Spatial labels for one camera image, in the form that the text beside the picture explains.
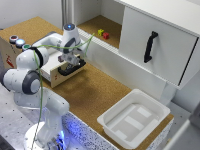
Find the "white plastic bin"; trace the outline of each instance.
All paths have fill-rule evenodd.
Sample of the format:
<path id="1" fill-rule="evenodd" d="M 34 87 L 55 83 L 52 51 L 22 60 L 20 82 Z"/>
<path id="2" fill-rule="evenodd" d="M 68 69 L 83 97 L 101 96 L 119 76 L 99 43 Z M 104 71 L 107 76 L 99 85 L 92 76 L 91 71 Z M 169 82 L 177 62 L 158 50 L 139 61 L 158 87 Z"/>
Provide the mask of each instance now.
<path id="1" fill-rule="evenodd" d="M 135 89 L 97 120 L 122 147 L 135 149 L 169 113 L 169 108 Z"/>

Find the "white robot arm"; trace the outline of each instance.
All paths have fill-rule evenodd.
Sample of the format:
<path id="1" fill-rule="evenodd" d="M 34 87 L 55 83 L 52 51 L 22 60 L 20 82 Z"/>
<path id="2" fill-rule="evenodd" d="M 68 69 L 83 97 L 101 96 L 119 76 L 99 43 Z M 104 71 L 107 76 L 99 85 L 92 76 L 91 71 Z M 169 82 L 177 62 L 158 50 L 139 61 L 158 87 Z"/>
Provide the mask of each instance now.
<path id="1" fill-rule="evenodd" d="M 16 58 L 17 69 L 7 69 L 0 75 L 1 84 L 9 91 L 14 92 L 14 102 L 18 106 L 25 108 L 40 108 L 41 90 L 43 90 L 42 107 L 47 108 L 45 123 L 37 133 L 34 149 L 36 150 L 55 150 L 49 146 L 49 143 L 55 143 L 55 139 L 62 132 L 61 117 L 69 111 L 69 103 L 53 91 L 40 87 L 40 76 L 37 70 L 36 59 L 41 68 L 49 59 L 49 52 L 46 48 L 40 47 L 41 45 L 55 45 L 58 47 L 74 47 L 83 43 L 79 38 L 78 30 L 73 24 L 64 26 L 63 37 L 57 33 L 53 33 L 36 44 L 30 49 L 24 51 Z M 78 49 L 60 49 L 57 50 L 63 53 L 62 57 L 65 61 L 76 66 L 80 65 L 80 58 L 76 57 L 73 52 L 75 50 L 84 54 L 87 45 L 82 45 Z M 30 150 L 30 144 L 25 142 L 25 150 Z"/>

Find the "door handle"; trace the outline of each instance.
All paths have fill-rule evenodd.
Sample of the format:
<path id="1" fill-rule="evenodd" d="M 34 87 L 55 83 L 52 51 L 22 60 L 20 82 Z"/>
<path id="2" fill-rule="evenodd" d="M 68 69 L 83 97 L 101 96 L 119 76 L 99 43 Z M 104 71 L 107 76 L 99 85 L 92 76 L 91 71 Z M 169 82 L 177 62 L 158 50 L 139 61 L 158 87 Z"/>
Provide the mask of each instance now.
<path id="1" fill-rule="evenodd" d="M 152 57 L 150 56 L 151 48 L 153 44 L 153 39 L 156 38 L 157 36 L 158 36 L 158 33 L 152 31 L 151 36 L 149 37 L 149 40 L 147 42 L 146 52 L 144 55 L 144 63 L 147 63 L 152 59 Z"/>

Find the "brown cork surface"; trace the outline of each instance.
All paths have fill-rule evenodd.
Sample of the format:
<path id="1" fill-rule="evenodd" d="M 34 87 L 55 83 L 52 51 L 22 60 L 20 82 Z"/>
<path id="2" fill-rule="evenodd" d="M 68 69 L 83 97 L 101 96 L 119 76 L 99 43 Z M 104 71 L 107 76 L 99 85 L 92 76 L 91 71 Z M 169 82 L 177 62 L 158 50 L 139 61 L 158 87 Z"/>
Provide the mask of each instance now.
<path id="1" fill-rule="evenodd" d="M 62 30 L 36 17 L 0 31 L 0 36 L 8 41 L 10 35 L 16 34 L 27 43 L 32 44 L 51 31 L 62 34 Z M 83 71 L 53 89 L 47 80 L 43 80 L 45 87 L 48 87 L 69 102 L 72 113 L 119 149 L 123 149 L 104 133 L 102 126 L 97 123 L 97 118 L 127 95 L 131 89 L 90 64 L 87 64 Z M 146 149 L 172 119 L 173 115 L 167 116 L 137 150 Z"/>
<path id="2" fill-rule="evenodd" d="M 93 34 L 95 33 L 95 36 L 102 41 L 107 42 L 108 44 L 119 48 L 119 42 L 121 37 L 121 30 L 122 25 L 109 20 L 103 16 L 97 16 L 87 22 L 84 22 L 83 24 L 78 25 L 78 27 L 87 33 Z M 104 39 L 103 36 L 98 35 L 98 30 L 103 29 L 104 32 L 109 33 L 110 38 Z"/>

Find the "yellow object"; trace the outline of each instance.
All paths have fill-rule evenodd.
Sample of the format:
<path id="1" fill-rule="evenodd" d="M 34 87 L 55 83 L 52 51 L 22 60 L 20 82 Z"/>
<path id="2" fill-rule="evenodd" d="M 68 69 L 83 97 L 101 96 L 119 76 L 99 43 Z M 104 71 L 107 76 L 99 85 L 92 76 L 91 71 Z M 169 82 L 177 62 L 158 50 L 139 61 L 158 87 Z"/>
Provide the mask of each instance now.
<path id="1" fill-rule="evenodd" d="M 104 30 L 102 30 L 102 29 L 99 29 L 99 30 L 98 30 L 98 35 L 99 35 L 99 36 L 102 36 L 103 33 L 104 33 Z"/>

